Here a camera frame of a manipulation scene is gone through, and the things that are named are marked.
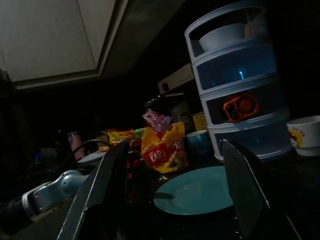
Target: white bowl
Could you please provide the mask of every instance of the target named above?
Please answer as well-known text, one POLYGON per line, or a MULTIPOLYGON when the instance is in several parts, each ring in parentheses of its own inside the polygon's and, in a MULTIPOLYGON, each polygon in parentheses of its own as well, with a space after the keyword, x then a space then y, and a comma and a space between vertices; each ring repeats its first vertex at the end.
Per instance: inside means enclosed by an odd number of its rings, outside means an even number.
POLYGON ((302 156, 320 156, 320 115, 287 122, 291 144, 302 156))
POLYGON ((210 51, 245 37, 245 24, 235 23, 208 32, 199 42, 202 49, 210 51))

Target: orange fan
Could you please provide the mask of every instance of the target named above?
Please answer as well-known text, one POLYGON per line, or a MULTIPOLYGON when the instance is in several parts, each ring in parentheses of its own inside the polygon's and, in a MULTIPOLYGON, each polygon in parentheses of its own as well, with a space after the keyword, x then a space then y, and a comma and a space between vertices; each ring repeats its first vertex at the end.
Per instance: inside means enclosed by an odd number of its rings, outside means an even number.
POLYGON ((223 110, 231 123, 237 123, 257 113, 259 104, 255 96, 247 92, 228 100, 223 110))

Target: teal plate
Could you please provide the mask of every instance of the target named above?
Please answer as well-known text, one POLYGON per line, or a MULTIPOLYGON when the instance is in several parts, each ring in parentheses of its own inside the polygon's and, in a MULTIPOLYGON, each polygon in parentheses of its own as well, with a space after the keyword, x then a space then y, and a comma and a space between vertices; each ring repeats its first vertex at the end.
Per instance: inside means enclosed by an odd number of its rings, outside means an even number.
POLYGON ((212 166, 177 176, 161 186, 154 204, 176 215, 213 213, 233 205, 224 166, 212 166))

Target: snack bag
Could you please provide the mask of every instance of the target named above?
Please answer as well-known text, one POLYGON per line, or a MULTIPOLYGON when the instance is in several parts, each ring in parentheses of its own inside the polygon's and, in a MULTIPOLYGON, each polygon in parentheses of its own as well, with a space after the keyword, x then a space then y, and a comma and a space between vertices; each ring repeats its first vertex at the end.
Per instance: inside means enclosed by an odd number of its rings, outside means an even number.
POLYGON ((112 146, 134 139, 134 130, 132 128, 128 130, 109 129, 107 133, 109 136, 109 143, 112 146))
POLYGON ((141 144, 141 153, 146 164, 165 174, 188 166, 183 141, 185 125, 183 122, 170 124, 171 117, 159 116, 150 109, 143 115, 147 126, 141 144))

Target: white mug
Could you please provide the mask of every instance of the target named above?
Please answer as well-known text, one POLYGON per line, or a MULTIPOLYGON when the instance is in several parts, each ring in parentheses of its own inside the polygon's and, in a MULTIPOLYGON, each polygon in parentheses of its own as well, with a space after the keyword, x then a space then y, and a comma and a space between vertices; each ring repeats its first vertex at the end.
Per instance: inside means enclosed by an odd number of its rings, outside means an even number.
POLYGON ((291 144, 302 156, 320 155, 320 115, 287 122, 291 144))

